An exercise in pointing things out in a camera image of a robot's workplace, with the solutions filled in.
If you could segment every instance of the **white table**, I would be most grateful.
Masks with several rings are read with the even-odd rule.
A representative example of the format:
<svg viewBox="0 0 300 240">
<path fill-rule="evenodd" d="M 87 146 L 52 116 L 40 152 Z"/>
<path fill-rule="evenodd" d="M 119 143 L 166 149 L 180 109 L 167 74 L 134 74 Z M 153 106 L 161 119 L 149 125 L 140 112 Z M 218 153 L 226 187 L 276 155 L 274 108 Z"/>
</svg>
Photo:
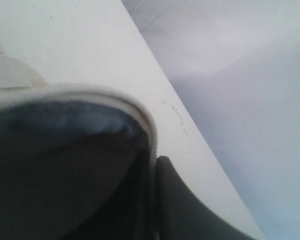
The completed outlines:
<svg viewBox="0 0 300 240">
<path fill-rule="evenodd" d="M 88 83 L 139 99 L 188 187 L 242 232 L 264 239 L 120 0 L 0 0 L 0 44 L 51 85 Z"/>
</svg>

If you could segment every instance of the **white surface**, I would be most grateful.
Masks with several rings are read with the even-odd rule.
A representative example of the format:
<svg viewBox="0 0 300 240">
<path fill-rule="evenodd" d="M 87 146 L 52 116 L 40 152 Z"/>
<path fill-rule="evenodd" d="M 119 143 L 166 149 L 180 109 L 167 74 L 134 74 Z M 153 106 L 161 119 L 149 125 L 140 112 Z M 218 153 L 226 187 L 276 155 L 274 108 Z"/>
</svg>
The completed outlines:
<svg viewBox="0 0 300 240">
<path fill-rule="evenodd" d="M 123 0 L 269 240 L 300 240 L 300 0 Z"/>
<path fill-rule="evenodd" d="M 215 213 L 263 239 L 119 0 L 0 0 L 0 44 L 50 84 L 111 86 L 139 99 L 155 118 L 158 153 Z"/>
</svg>

